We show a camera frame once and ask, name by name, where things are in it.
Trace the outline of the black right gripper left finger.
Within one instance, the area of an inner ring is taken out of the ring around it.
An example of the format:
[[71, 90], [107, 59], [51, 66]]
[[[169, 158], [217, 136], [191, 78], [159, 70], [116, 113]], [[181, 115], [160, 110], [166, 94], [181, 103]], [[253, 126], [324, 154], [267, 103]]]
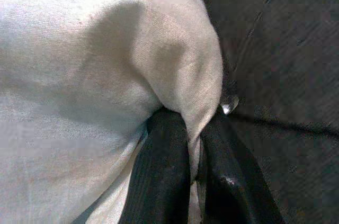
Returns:
[[159, 109], [133, 165], [127, 223], [187, 223], [190, 198], [188, 133], [179, 113]]

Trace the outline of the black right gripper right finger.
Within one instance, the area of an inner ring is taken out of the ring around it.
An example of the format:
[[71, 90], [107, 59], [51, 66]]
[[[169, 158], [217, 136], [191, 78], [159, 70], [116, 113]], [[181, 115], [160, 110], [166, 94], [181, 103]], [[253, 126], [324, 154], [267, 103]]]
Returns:
[[284, 223], [250, 150], [216, 113], [200, 134], [202, 223]]

